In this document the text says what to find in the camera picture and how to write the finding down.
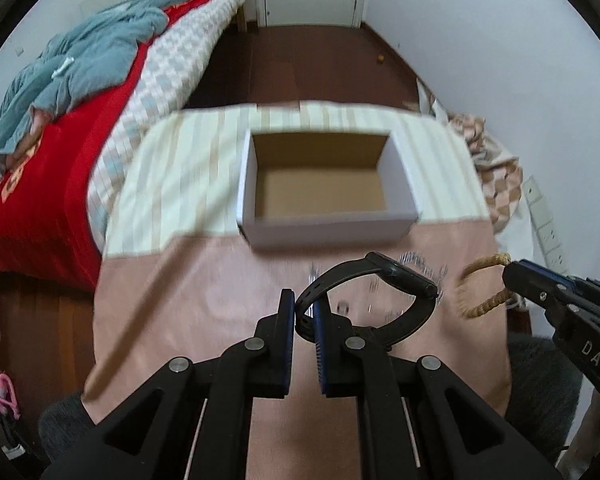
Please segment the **blue-grey quilt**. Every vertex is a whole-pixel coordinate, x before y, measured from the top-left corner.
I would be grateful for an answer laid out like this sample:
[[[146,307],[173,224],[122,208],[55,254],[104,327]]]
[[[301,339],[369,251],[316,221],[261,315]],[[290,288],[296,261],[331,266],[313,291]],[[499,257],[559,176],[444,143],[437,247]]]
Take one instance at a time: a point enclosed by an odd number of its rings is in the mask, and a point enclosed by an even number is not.
[[[31,132],[36,113],[54,120],[99,92],[123,84],[138,47],[166,30],[166,8],[187,1],[125,0],[53,36],[5,92],[0,108],[0,177],[6,171],[6,157]]]

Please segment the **dark fluffy seat cover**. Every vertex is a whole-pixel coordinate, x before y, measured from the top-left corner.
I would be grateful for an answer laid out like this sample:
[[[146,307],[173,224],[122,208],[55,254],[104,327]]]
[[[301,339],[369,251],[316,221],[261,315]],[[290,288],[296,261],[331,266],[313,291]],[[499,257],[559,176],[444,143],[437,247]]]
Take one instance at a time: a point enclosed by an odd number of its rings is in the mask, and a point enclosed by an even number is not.
[[[576,414],[582,374],[547,338],[510,333],[508,351],[512,392],[505,420],[554,464]],[[93,428],[78,392],[46,408],[38,420],[38,436],[50,461],[45,479],[98,477],[72,456]]]

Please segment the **black smart band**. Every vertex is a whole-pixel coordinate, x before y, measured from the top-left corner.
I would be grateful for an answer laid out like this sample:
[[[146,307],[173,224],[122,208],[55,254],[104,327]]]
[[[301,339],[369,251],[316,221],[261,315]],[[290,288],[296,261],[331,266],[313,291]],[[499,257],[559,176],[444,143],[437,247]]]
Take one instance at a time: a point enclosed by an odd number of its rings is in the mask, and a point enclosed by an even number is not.
[[[438,286],[430,278],[381,254],[333,266],[308,285],[294,305],[296,331],[313,342],[313,304],[327,295],[332,312],[370,326],[387,348],[416,333],[434,313]]]

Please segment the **pink striped table cloth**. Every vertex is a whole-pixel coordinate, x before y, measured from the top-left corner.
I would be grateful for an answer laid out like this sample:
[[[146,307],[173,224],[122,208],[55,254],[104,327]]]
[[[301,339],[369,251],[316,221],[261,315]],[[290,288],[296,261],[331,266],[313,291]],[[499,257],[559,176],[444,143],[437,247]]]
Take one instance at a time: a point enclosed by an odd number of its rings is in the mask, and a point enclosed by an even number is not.
[[[283,288],[301,292],[363,248],[253,252],[236,224],[239,159],[250,130],[393,131],[422,215],[386,254],[435,281],[429,321],[393,349],[439,358],[494,411],[512,374],[503,310],[463,318],[498,292],[498,270],[456,280],[496,241],[465,141],[434,118],[370,105],[304,102],[186,110],[153,125],[137,148],[108,224],[94,300],[95,364],[84,387],[99,422],[174,356],[199,362],[252,335]]]

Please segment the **brown checkered cloth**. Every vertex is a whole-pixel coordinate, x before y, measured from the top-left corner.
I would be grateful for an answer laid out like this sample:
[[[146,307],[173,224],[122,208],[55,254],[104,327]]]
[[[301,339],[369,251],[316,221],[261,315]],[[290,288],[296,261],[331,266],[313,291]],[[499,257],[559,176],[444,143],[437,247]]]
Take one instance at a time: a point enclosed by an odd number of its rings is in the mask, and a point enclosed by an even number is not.
[[[436,118],[465,141],[494,232],[502,232],[512,220],[522,197],[524,173],[519,158],[488,133],[483,117],[449,112],[420,79],[416,79],[416,88],[418,103],[415,110]]]

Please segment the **checkered bed sheet mattress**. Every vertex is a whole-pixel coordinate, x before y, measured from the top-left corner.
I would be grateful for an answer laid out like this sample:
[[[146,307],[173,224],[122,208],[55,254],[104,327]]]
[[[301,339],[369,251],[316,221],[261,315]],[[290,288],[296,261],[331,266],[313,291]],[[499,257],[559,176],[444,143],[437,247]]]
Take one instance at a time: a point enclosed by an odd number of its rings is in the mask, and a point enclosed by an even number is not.
[[[160,119],[184,107],[222,32],[245,0],[209,0],[185,12],[148,48],[140,79],[102,146],[86,193],[86,213],[99,250],[135,151]]]

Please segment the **red blanket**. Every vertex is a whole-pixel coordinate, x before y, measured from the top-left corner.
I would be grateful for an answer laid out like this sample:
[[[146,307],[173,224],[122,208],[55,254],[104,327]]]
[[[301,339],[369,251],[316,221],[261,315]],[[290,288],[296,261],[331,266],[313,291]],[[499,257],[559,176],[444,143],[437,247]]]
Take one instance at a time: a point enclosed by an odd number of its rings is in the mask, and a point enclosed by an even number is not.
[[[166,27],[208,1],[169,6]],[[123,84],[54,120],[36,113],[31,132],[6,157],[0,177],[0,271],[94,290],[102,257],[87,221],[88,179],[140,79],[152,39],[138,47]]]

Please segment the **white cardboard box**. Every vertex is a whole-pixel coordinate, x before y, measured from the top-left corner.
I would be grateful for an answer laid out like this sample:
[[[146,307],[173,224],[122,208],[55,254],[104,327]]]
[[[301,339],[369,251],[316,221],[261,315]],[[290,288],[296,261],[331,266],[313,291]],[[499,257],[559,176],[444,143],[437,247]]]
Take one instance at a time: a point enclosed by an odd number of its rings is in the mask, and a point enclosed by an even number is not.
[[[246,134],[236,223],[258,252],[394,244],[421,215],[393,131]]]

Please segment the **white power strip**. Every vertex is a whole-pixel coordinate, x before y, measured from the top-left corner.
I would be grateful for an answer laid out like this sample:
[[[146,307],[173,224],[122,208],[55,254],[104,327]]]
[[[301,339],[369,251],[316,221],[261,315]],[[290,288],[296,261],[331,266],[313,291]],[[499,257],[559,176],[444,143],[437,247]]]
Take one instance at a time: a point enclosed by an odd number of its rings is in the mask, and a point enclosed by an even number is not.
[[[554,272],[566,274],[568,272],[566,254],[555,228],[554,216],[547,199],[533,176],[524,181],[522,190],[545,265]]]

